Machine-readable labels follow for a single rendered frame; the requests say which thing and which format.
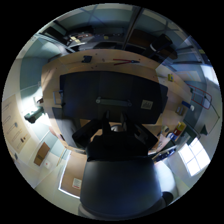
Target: yellow box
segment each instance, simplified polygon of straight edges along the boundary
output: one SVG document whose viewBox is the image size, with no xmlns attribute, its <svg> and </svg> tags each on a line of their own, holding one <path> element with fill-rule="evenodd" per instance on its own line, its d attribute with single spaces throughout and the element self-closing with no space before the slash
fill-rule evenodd
<svg viewBox="0 0 224 224">
<path fill-rule="evenodd" d="M 168 74 L 168 81 L 174 81 L 174 76 L 172 74 Z"/>
<path fill-rule="evenodd" d="M 179 122 L 178 125 L 177 125 L 177 129 L 182 131 L 185 127 L 185 124 L 183 122 Z"/>
</svg>

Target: pliers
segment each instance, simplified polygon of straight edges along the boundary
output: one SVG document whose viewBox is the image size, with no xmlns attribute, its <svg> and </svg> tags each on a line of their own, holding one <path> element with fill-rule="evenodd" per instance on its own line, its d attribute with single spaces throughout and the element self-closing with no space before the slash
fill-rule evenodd
<svg viewBox="0 0 224 224">
<path fill-rule="evenodd" d="M 117 61 L 127 61 L 127 62 L 118 63 L 118 64 L 114 64 L 114 65 L 121 65 L 121 64 L 127 64 L 127 63 L 140 63 L 139 61 L 134 61 L 134 60 L 124 60 L 124 59 L 113 59 L 113 60 L 117 60 Z"/>
</svg>

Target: red tool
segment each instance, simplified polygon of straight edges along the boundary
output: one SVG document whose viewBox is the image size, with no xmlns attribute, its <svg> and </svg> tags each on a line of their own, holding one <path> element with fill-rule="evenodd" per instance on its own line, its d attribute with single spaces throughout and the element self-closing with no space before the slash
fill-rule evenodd
<svg viewBox="0 0 224 224">
<path fill-rule="evenodd" d="M 124 59 L 113 59 L 113 60 L 127 61 L 127 62 L 122 62 L 122 63 L 118 63 L 118 64 L 114 64 L 114 65 L 121 65 L 121 64 L 128 64 L 128 63 L 140 63 L 139 61 L 134 61 L 134 60 L 124 60 Z"/>
</svg>

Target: desk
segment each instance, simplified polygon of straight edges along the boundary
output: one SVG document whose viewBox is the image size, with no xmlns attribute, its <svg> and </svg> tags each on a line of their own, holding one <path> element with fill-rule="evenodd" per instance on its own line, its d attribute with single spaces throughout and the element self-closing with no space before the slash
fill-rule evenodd
<svg viewBox="0 0 224 224">
<path fill-rule="evenodd" d="M 85 55 L 92 56 L 90 63 L 82 63 L 82 60 L 84 60 L 83 56 Z M 135 60 L 140 61 L 140 63 L 121 64 L 114 66 L 114 63 L 117 63 L 118 61 L 114 61 L 113 59 Z M 181 104 L 183 100 L 190 103 L 192 93 L 188 85 L 186 85 L 180 77 L 178 77 L 174 72 L 172 72 L 165 66 L 153 61 L 152 59 L 128 51 L 113 49 L 92 49 L 86 51 L 79 51 L 55 59 L 42 67 L 41 84 L 45 112 L 48 114 L 51 126 L 56 133 L 61 134 L 61 131 L 53 115 L 52 107 L 61 108 L 61 106 L 54 104 L 53 92 L 60 90 L 60 75 L 78 71 L 93 70 L 106 70 L 132 74 L 134 76 L 140 76 L 149 80 L 153 80 L 169 88 L 167 93 L 168 101 L 165 110 L 163 114 L 160 115 L 157 123 L 154 125 L 143 124 L 155 136 L 157 136 L 157 134 L 161 131 L 162 125 L 164 124 L 169 127 L 170 132 L 173 132 L 178 122 L 183 121 L 186 112 L 188 111 L 188 109 L 186 108 L 183 116 L 179 116 L 175 113 L 178 104 Z M 175 82 L 170 82 L 167 78 L 157 77 L 167 77 L 167 74 L 169 73 L 174 76 Z M 60 95 L 56 93 L 55 97 L 56 102 L 60 104 Z M 80 122 L 81 126 L 84 126 L 86 123 L 89 122 L 89 120 L 80 119 Z M 121 123 L 110 122 L 111 126 L 115 124 Z M 101 134 L 102 130 L 99 130 L 95 135 Z M 169 139 L 161 138 L 161 141 L 164 142 L 164 144 L 162 144 L 162 146 L 157 149 L 159 141 L 154 146 L 154 152 L 152 153 L 159 152 L 160 150 L 162 150 L 162 148 L 168 143 Z M 74 148 L 68 146 L 65 141 L 61 141 L 61 143 L 67 149 L 74 151 Z"/>
</svg>

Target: window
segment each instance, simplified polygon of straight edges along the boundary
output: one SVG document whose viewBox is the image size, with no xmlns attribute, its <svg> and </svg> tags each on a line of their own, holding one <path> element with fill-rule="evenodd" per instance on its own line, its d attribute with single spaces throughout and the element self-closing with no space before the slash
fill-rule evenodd
<svg viewBox="0 0 224 224">
<path fill-rule="evenodd" d="M 185 144 L 179 154 L 190 176 L 198 174 L 210 163 L 206 151 L 197 138 L 190 145 Z"/>
</svg>

